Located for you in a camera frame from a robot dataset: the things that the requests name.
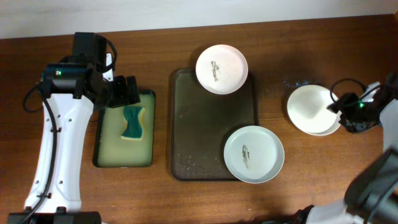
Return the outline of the cream white plate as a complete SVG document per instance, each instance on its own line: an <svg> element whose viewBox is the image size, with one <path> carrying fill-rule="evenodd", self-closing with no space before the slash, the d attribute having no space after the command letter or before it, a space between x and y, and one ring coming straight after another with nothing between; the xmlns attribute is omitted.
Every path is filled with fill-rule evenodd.
<svg viewBox="0 0 398 224"><path fill-rule="evenodd" d="M319 85L305 85L294 90L287 101L287 113L291 122L301 131L326 136L334 133L341 124L340 112L327 109L338 97Z"/></svg>

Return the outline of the pale green plate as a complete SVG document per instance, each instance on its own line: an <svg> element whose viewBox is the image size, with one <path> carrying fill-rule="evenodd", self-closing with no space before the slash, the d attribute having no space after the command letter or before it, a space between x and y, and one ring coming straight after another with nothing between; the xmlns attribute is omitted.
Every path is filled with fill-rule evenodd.
<svg viewBox="0 0 398 224"><path fill-rule="evenodd" d="M281 171L285 152L280 139L269 129L245 126L229 136L223 157L235 178L249 184L261 184Z"/></svg>

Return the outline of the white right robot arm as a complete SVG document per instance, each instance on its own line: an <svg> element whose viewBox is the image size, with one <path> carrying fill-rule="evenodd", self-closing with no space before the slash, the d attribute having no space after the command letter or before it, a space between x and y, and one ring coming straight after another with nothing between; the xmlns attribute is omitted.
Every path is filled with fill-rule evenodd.
<svg viewBox="0 0 398 224"><path fill-rule="evenodd" d="M361 88L361 96L346 93L327 109L350 133L380 126L382 155L350 183L343 200L298 210L292 223L397 223L397 73Z"/></svg>

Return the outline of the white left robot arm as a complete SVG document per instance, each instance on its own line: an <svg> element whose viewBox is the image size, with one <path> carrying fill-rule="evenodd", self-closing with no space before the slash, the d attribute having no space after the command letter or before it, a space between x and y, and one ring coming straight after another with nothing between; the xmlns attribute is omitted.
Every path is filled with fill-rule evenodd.
<svg viewBox="0 0 398 224"><path fill-rule="evenodd" d="M79 54L51 63L36 90L44 109L39 160L22 213L8 223L101 223L99 212L83 212L80 168L86 129L95 110L138 103L134 77L113 77L117 56Z"/></svg>

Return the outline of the yellow green sponge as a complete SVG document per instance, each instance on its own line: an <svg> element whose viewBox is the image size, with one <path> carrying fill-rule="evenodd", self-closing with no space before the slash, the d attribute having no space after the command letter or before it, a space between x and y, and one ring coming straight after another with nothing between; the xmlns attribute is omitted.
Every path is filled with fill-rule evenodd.
<svg viewBox="0 0 398 224"><path fill-rule="evenodd" d="M143 117L146 109L140 106L125 106L123 118L126 128L121 139L140 141L144 136Z"/></svg>

